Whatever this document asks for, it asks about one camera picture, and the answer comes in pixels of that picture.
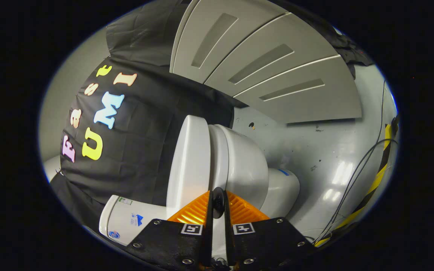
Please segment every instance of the blue sticker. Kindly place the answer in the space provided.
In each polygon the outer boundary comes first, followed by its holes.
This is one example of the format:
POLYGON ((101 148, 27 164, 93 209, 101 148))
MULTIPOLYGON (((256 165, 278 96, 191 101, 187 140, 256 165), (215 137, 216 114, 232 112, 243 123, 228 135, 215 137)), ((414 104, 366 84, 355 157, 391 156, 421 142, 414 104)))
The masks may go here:
POLYGON ((120 238, 119 233, 117 233, 116 231, 109 231, 108 235, 110 235, 110 237, 115 238, 115 239, 120 238))
POLYGON ((286 176, 289 176, 289 173, 287 173, 286 171, 279 169, 280 172, 284 173, 286 176))
POLYGON ((138 226, 140 226, 140 225, 142 224, 143 216, 131 214, 131 217, 136 218, 136 219, 133 219, 133 218, 132 218, 132 219, 130 220, 130 223, 131 223, 132 225, 138 225, 138 226))

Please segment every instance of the toilet bowl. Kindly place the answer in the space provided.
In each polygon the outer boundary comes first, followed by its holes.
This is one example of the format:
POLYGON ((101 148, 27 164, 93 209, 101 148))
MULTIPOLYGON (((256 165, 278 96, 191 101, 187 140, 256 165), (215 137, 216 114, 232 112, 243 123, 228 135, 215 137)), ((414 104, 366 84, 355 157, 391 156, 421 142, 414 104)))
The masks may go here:
MULTIPOLYGON (((228 190, 269 218, 286 216, 300 190, 289 170, 268 168, 250 138, 188 115, 180 129, 167 188, 167 205, 155 206, 113 195, 100 216, 100 232, 128 245, 154 218, 168 219, 215 187, 228 190), (122 218, 131 218, 132 223, 122 218)), ((212 255, 225 257, 224 219, 214 219, 212 255)))

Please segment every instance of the yellow and black warning tape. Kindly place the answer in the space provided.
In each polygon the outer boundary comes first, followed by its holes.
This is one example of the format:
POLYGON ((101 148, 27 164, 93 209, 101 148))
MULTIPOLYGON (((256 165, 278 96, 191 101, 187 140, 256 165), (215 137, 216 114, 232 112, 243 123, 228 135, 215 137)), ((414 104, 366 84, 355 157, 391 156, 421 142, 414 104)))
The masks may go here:
MULTIPOLYGON (((385 125, 384 139, 391 139, 391 137, 392 137, 392 125, 385 125)), ((376 191, 376 188, 381 183, 381 180, 383 179, 384 172, 387 169, 388 159, 390 157, 390 149, 391 149, 391 141, 390 140, 384 141, 384 151, 383 151, 383 156, 381 158, 381 164, 379 165, 379 170, 376 173, 374 182, 372 183, 371 187, 366 193, 366 196, 360 202, 360 204, 358 204, 355 210, 341 224, 339 224, 339 226, 337 226, 334 230, 332 230, 330 233, 325 235, 319 242, 317 242, 315 244, 315 247, 319 247, 320 245, 327 242, 331 238, 331 236, 341 235, 344 232, 344 230, 347 228, 349 223, 353 221, 356 218, 356 216, 364 209, 366 204, 372 198, 374 192, 376 191)))

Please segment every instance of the sticker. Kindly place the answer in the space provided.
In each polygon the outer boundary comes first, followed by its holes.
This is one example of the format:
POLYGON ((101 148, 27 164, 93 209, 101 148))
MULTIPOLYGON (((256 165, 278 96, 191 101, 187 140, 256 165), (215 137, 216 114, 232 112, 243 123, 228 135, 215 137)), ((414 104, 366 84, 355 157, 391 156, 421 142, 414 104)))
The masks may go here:
POLYGON ((252 223, 236 224, 233 225, 233 228, 234 228, 234 235, 255 233, 252 223))
POLYGON ((286 176, 289 176, 289 173, 287 173, 286 171, 279 169, 280 172, 284 173, 286 176))
POLYGON ((71 161, 74 163, 75 162, 75 149, 71 149, 73 147, 73 145, 68 141, 68 136, 65 135, 63 137, 63 150, 62 150, 62 154, 68 156, 71 161))
POLYGON ((123 83, 123 84, 127 84, 127 86, 131 86, 133 84, 133 82, 135 82, 135 79, 136 79, 136 73, 134 73, 132 75, 125 75, 125 74, 119 73, 117 75, 117 77, 115 77, 113 84, 123 83))
POLYGON ((184 227, 183 227, 181 233, 189 234, 189 235, 202 235, 202 228, 203 228, 203 225, 184 224, 184 227))
POLYGON ((115 123, 115 118, 110 116, 116 115, 117 110, 113 109, 113 106, 118 109, 122 105, 122 102, 125 98, 125 95, 112 95, 108 91, 103 94, 101 98, 101 102, 105 106, 105 108, 98 110, 93 117, 93 122, 101 122, 104 125, 108 126, 108 129, 113 128, 113 124, 115 123))
POLYGON ((86 128, 85 139, 93 139, 96 141, 96 148, 90 148, 86 142, 83 142, 83 148, 81 148, 81 154, 83 156, 88 156, 93 160, 100 159, 101 151, 103 149, 103 140, 101 140, 101 136, 96 132, 92 132, 90 127, 86 128))
POLYGON ((109 235, 111 238, 115 238, 115 239, 120 238, 120 234, 117 233, 116 231, 109 231, 109 232, 108 232, 108 235, 109 235))
POLYGON ((95 92, 95 90, 98 88, 98 84, 89 84, 88 87, 85 89, 84 94, 90 96, 91 94, 93 94, 93 92, 95 92))
POLYGON ((135 214, 131 214, 131 217, 133 217, 131 220, 130 220, 130 224, 131 225, 135 225, 135 226, 140 226, 141 224, 142 224, 142 219, 143 219, 143 216, 140 216, 139 214, 137 214, 137 215, 135 215, 135 214))
POLYGON ((74 128, 78 128, 80 118, 81 118, 81 109, 75 109, 71 113, 71 117, 69 118, 69 123, 73 125, 74 128))
POLYGON ((99 68, 98 71, 96 72, 96 76, 98 77, 98 75, 101 76, 105 76, 108 74, 108 72, 110 72, 112 70, 112 67, 108 67, 107 69, 107 65, 103 65, 103 67, 99 68))
POLYGON ((131 199, 125 199, 124 197, 120 197, 120 199, 118 199, 119 202, 124 203, 124 204, 128 204, 131 205, 131 203, 133 202, 131 199))

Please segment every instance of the orange gripper pad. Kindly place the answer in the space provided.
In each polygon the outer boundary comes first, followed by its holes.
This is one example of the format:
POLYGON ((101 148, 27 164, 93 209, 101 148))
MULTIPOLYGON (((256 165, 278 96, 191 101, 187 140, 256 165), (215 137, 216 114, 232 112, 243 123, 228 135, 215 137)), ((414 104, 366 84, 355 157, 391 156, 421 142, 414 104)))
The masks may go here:
POLYGON ((210 191, 205 192, 171 216, 168 221, 205 226, 210 191))
POLYGON ((231 213, 232 225, 270 219, 250 203, 246 202, 243 198, 229 191, 226 192, 227 198, 229 199, 229 211, 231 213))

